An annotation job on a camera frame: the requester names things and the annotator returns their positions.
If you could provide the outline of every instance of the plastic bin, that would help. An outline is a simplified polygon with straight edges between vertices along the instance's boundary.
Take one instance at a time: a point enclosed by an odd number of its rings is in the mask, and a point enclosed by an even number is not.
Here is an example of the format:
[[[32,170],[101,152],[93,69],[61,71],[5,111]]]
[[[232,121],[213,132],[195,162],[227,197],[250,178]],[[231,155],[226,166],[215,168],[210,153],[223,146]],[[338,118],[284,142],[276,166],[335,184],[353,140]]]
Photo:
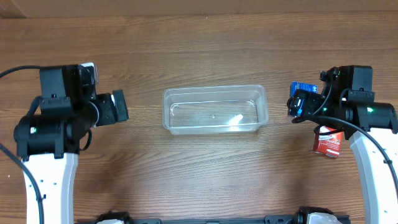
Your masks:
[[[255,131],[268,122],[261,85],[176,88],[164,92],[163,125],[172,134]]]

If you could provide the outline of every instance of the table surface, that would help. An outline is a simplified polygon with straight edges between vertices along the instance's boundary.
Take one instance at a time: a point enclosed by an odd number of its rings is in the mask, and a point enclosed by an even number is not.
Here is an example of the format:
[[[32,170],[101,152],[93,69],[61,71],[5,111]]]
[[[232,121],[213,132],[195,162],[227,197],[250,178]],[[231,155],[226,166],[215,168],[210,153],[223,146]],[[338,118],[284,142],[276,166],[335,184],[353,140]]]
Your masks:
[[[123,89],[130,119],[93,130],[75,178],[74,218],[108,210],[134,218],[234,218],[326,207],[364,220],[348,142],[338,159],[310,152],[314,123],[292,124],[292,81],[371,65],[376,101],[398,108],[398,12],[0,20],[0,70],[94,62],[98,93]],[[269,124],[255,133],[173,136],[162,125],[167,88],[260,84]],[[0,141],[33,97],[36,70],[0,80]],[[21,170],[0,154],[0,223],[25,223]]]

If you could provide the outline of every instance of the blue box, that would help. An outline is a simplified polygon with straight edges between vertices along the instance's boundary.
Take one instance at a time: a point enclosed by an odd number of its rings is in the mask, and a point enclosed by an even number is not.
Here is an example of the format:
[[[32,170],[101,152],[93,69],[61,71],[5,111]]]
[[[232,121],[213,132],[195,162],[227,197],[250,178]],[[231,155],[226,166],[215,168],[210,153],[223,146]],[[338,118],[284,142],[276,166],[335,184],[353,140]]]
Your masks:
[[[316,93],[318,91],[318,87],[316,85],[312,84],[307,84],[307,83],[299,83],[299,82],[292,82],[290,85],[290,97],[294,95],[296,90],[307,90],[313,93]]]

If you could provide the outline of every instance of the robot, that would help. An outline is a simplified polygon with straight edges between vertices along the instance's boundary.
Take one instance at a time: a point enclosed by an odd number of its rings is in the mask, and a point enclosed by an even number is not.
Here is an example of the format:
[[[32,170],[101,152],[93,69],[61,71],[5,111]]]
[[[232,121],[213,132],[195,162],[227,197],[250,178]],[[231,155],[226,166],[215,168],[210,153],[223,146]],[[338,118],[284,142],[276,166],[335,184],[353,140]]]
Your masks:
[[[129,119],[122,90],[97,94],[93,63],[39,69],[42,96],[36,97],[14,130],[17,156],[6,153],[23,171],[27,191],[27,223],[73,223],[73,183],[78,156],[91,143],[91,128]],[[293,123],[313,121],[316,134],[344,132],[358,164],[367,224],[398,223],[398,120],[394,107],[374,102],[373,70],[367,66],[333,67],[321,72],[321,94],[297,90],[287,101]],[[40,105],[41,114],[35,115]],[[321,126],[336,129],[319,133]],[[80,148],[80,139],[88,141]],[[39,185],[37,181],[53,183]],[[218,220],[134,220],[128,212],[108,212],[90,223],[100,224],[322,224],[351,223],[325,208],[302,207],[294,215]]]

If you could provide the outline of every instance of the red package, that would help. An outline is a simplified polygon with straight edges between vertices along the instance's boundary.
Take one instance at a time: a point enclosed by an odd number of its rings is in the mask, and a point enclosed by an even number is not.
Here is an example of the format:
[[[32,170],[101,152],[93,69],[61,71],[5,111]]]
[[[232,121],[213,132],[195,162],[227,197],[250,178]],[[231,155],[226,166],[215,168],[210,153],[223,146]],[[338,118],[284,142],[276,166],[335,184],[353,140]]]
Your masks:
[[[334,131],[333,128],[322,126],[319,129],[320,133],[327,133]],[[313,145],[313,152],[324,154],[326,156],[337,158],[340,155],[341,140],[343,139],[343,133],[329,134],[327,136],[315,135],[315,142]]]

